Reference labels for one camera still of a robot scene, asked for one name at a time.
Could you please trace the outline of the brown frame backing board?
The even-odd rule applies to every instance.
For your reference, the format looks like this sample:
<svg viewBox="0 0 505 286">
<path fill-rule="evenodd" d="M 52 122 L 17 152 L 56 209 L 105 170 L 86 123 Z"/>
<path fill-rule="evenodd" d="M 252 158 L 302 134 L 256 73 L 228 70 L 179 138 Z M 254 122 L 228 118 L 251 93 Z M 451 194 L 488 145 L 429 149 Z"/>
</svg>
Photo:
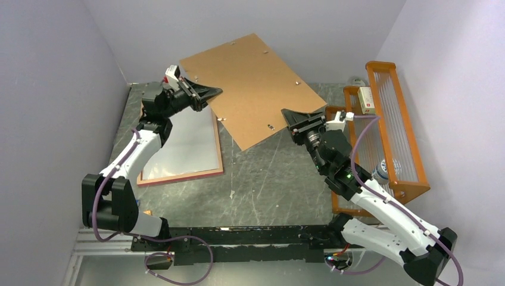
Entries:
<svg viewBox="0 0 505 286">
<path fill-rule="evenodd" d="M 222 89 L 210 107 L 246 150 L 286 127 L 281 110 L 314 112 L 326 102 L 255 33 L 180 60 L 188 78 Z"/>
</svg>

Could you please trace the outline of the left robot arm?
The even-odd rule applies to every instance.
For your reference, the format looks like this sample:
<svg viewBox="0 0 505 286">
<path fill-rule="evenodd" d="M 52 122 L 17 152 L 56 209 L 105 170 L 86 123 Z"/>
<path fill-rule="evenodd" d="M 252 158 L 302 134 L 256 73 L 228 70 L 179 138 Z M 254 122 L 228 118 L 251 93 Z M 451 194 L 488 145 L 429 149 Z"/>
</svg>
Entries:
<svg viewBox="0 0 505 286">
<path fill-rule="evenodd" d="M 141 114 L 132 139 L 105 169 L 83 178 L 83 224 L 100 242 L 125 234 L 144 238 L 153 249 L 164 250 L 171 239 L 169 223 L 163 217 L 140 212 L 133 187 L 144 166 L 167 142 L 173 128 L 171 117 L 187 108 L 202 111 L 223 90 L 185 77 L 179 77 L 174 87 L 150 82 L 137 90 L 142 93 Z"/>
</svg>

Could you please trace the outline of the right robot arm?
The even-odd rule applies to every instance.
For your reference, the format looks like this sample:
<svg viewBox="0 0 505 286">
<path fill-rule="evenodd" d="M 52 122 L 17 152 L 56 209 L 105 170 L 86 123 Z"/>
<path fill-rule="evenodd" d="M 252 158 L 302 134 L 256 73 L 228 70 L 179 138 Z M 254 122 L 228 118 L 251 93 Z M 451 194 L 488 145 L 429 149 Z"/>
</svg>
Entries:
<svg viewBox="0 0 505 286">
<path fill-rule="evenodd" d="M 328 121 L 323 112 L 302 113 L 283 108 L 281 113 L 293 142 L 306 147 L 329 189 L 388 228 L 383 231 L 340 213 L 328 224 L 331 245 L 342 247 L 347 243 L 372 250 L 399 264 L 420 285 L 444 285 L 439 276 L 452 260 L 458 285 L 463 284 L 462 268 L 453 253 L 457 234 L 414 214 L 356 163 L 357 150 L 344 135 L 346 123 L 356 115 L 339 111 L 335 120 Z"/>
</svg>

